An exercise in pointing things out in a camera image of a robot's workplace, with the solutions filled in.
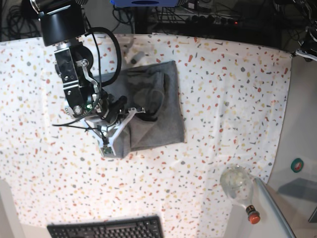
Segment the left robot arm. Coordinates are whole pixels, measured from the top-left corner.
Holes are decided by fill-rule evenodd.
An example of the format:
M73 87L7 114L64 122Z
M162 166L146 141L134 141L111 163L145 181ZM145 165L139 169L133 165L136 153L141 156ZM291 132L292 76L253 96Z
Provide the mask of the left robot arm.
M306 62L317 60L317 1L316 0L294 0L295 7L302 14L305 23L305 36L301 38L299 48L291 57L301 56Z

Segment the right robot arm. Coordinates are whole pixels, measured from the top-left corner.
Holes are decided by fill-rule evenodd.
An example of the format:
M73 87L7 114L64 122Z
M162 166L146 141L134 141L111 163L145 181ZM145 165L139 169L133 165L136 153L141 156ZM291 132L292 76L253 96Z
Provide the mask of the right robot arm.
M38 15L45 46L56 46L55 69L63 82L66 112L75 121L87 119L100 126L111 126L117 123L127 102L125 96L109 102L104 90L120 74L120 46L108 29L91 27L83 13L86 3L85 0L32 0L30 5ZM93 54L79 41L79 37L95 33L105 33L112 39L117 56L114 75L105 82L93 78Z

